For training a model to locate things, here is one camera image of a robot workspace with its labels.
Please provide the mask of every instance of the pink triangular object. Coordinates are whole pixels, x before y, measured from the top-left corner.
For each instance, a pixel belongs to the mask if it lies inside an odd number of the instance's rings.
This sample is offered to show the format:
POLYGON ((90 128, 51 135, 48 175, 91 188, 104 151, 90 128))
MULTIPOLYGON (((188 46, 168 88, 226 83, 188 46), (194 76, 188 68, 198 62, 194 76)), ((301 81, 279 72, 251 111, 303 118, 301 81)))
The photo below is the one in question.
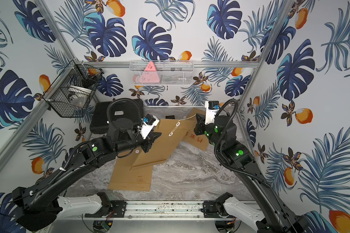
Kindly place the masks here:
POLYGON ((154 71, 154 72, 143 72, 141 77, 136 77, 136 82, 142 83, 158 83, 160 82, 157 69, 154 63, 150 61, 144 71, 154 71))

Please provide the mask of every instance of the white wire basket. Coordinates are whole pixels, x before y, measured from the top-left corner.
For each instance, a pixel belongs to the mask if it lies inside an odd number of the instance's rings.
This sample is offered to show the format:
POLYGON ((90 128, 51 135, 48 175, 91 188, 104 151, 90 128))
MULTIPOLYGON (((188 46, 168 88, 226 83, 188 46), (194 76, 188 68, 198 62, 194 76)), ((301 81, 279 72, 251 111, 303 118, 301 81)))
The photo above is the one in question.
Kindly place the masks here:
POLYGON ((193 61, 152 61, 156 71, 144 71, 150 61, 131 61, 129 70, 136 86, 187 86, 193 80, 193 61))

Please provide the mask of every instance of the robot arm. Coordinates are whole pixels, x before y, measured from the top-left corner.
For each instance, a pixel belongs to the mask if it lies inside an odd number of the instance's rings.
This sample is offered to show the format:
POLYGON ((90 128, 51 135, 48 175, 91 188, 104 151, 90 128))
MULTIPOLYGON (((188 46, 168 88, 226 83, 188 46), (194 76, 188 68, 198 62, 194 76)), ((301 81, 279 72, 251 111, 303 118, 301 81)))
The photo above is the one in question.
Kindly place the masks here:
POLYGON ((150 114, 143 118, 139 113, 139 119, 144 123, 134 123, 126 118, 111 121, 109 116, 108 119, 109 129, 106 136, 80 143, 70 153, 60 170, 31 187, 18 187, 13 190, 13 201, 18 206, 15 210, 18 224, 30 231, 37 231, 51 224, 58 214, 65 216, 74 213, 78 210, 77 206, 85 210, 82 213, 96 214, 95 217, 102 217, 108 213, 109 207, 105 205, 110 202, 104 193, 89 197, 88 204, 85 204, 85 197, 66 200, 58 196, 83 176, 116 157, 127 156, 138 146, 144 152, 148 152, 154 140, 161 135, 161 133, 150 132, 158 123, 158 119, 150 114), (124 156, 118 155, 125 151, 131 152, 124 156), (66 213, 66 209, 70 207, 73 209, 71 211, 69 209, 66 213))
POLYGON ((209 143, 215 146, 215 156, 220 164, 233 171, 245 184, 264 216, 230 194, 219 198, 219 206, 223 208, 220 213, 226 212, 243 220, 258 233, 304 232, 308 226, 307 220, 303 216, 296 216, 276 195, 262 175, 254 156, 236 141, 237 127, 232 119, 237 112, 237 104, 236 100, 231 99, 219 108, 219 102, 206 101, 206 115, 196 115, 194 132, 196 135, 205 134, 209 138, 209 143), (231 116, 220 116, 219 113, 231 102, 235 104, 231 116))

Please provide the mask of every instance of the wire mesh basket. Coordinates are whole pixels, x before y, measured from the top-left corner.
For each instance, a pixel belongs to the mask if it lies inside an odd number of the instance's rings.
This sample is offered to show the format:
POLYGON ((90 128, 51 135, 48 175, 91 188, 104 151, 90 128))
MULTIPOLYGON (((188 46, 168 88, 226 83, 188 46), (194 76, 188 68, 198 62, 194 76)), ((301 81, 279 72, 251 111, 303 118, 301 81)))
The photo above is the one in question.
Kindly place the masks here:
POLYGON ((84 117, 84 112, 95 94, 103 71, 87 64, 75 64, 71 61, 57 78, 64 72, 67 72, 66 78, 58 89, 49 98, 43 97, 43 99, 60 117, 84 117))
POLYGON ((132 72, 134 85, 140 86, 186 86, 193 80, 193 61, 152 61, 155 71, 144 71, 150 61, 131 61, 129 70, 132 72))

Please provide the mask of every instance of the black wire basket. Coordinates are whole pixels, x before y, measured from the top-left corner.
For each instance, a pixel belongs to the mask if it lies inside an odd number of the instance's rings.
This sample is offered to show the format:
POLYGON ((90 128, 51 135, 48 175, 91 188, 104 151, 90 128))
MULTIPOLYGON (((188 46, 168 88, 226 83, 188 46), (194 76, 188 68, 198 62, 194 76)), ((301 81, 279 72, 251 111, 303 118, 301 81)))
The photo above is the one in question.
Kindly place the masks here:
POLYGON ((60 117, 84 117, 84 112, 101 81, 103 71, 71 61, 57 78, 64 72, 67 72, 67 76, 58 89, 51 97, 43 99, 60 117))

